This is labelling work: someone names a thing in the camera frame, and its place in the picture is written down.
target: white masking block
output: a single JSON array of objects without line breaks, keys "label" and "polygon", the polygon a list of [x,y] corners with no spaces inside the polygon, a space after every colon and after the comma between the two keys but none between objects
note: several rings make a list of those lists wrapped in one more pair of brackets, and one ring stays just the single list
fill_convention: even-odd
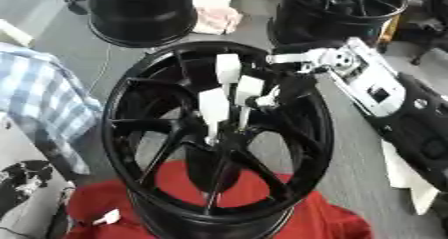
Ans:
[{"label": "white masking block", "polygon": [[226,121],[229,119],[229,110],[229,100],[221,87],[199,93],[199,111],[205,123]]},{"label": "white masking block", "polygon": [[243,75],[236,88],[235,104],[246,106],[246,99],[260,96],[263,92],[264,81],[255,77]]},{"label": "white masking block", "polygon": [[241,61],[238,54],[218,54],[215,69],[220,84],[237,83],[241,74]]}]

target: machine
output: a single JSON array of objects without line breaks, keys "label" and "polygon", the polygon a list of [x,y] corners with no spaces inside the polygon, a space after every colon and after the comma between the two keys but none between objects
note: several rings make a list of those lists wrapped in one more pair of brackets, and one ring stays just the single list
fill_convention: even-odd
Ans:
[{"label": "machine", "polygon": [[295,74],[285,78],[276,94],[257,98],[252,106],[273,107],[312,74],[327,73],[355,104],[373,128],[392,143],[400,156],[423,178],[446,192],[448,168],[448,102],[445,96],[411,75],[395,71],[375,50],[358,38],[340,47],[294,52],[294,46],[275,49],[267,57],[275,65],[295,63]]}]

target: plaid shirt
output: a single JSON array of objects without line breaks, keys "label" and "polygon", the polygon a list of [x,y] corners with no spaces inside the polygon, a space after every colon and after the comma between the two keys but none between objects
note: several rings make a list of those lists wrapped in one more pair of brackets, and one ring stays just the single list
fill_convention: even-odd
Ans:
[{"label": "plaid shirt", "polygon": [[34,141],[52,141],[72,170],[89,168],[70,145],[94,126],[102,107],[53,55],[0,43],[0,110]]}]

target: screw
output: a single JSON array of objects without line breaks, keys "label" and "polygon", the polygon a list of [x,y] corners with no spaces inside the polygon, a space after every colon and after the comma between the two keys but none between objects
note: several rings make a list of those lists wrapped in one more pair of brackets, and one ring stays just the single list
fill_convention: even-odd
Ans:
[{"label": "screw", "polygon": [[424,109],[428,105],[428,101],[424,99],[416,99],[414,101],[414,107],[417,109]]}]

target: red cloth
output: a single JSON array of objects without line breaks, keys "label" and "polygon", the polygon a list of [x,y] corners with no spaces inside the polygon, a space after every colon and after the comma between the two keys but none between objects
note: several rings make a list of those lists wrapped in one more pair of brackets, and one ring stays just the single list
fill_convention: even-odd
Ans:
[{"label": "red cloth", "polygon": [[[278,175],[287,181],[289,175]],[[174,161],[162,166],[157,184],[167,193],[191,203],[203,205],[200,192],[191,184],[185,165]],[[262,199],[268,193],[266,184],[249,171],[243,171],[237,184],[222,195],[219,206],[244,205]],[[65,239],[154,239],[140,225],[118,180],[78,188],[73,194],[68,213],[77,221],[91,223],[118,208],[122,218],[112,225],[75,227]],[[297,205],[288,224],[275,239],[371,239],[370,226],[353,212],[331,205],[317,191]]]}]

